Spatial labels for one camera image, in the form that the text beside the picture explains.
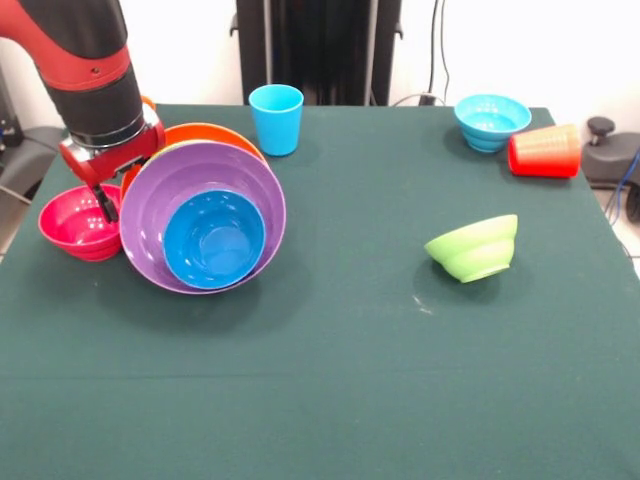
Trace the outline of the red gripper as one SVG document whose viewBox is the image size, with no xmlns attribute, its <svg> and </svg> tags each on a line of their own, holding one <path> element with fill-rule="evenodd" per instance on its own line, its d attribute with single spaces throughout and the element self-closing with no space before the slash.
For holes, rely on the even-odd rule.
<svg viewBox="0 0 640 480">
<path fill-rule="evenodd" d="M 119 221 L 119 187 L 101 184 L 133 164 L 153 156 L 166 143 L 164 126 L 153 103 L 142 104 L 143 127 L 124 143 L 110 147 L 87 147 L 67 136 L 59 144 L 61 156 L 76 175 L 90 187 L 108 223 Z"/>
</svg>

